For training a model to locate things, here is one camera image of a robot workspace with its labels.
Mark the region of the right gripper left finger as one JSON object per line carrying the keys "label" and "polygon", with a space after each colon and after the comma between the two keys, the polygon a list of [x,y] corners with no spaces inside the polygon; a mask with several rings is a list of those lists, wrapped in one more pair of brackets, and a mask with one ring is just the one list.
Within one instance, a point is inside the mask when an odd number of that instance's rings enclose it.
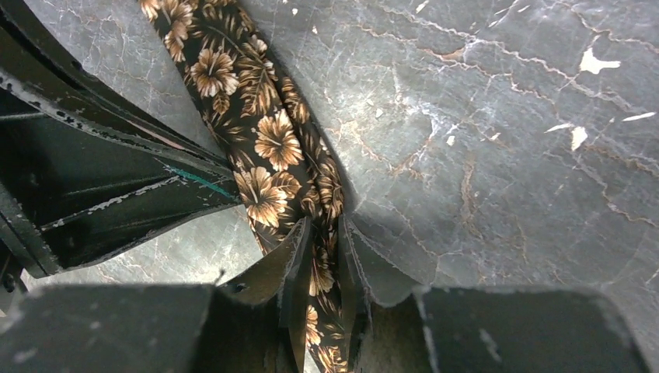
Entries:
{"label": "right gripper left finger", "polygon": [[300,219],[273,251],[218,287],[218,371],[304,370],[312,236],[312,219]]}

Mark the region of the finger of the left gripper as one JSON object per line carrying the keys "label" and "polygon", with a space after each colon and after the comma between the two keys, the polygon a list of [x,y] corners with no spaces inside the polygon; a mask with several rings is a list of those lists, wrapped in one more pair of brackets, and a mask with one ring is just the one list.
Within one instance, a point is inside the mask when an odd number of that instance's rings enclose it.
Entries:
{"label": "finger of the left gripper", "polygon": [[86,72],[23,1],[1,3],[1,87],[63,124],[118,145],[187,165],[227,162]]}
{"label": "finger of the left gripper", "polygon": [[108,260],[239,203],[234,183],[1,93],[1,254],[34,277]]}

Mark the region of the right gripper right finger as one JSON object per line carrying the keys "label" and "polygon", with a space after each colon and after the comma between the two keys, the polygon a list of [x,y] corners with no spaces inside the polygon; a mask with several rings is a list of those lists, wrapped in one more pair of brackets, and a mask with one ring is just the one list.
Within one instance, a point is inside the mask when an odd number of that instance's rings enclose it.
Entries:
{"label": "right gripper right finger", "polygon": [[422,286],[338,221],[346,359],[353,372],[432,372],[424,321],[413,293]]}

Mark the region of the brown floral tie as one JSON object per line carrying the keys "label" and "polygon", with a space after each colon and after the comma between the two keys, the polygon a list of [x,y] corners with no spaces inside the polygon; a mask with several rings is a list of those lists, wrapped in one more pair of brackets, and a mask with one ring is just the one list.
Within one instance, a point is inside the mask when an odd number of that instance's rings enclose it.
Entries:
{"label": "brown floral tie", "polygon": [[237,1],[142,1],[213,139],[232,167],[263,253],[310,217],[305,343],[322,372],[347,372],[338,264],[344,194],[307,102]]}

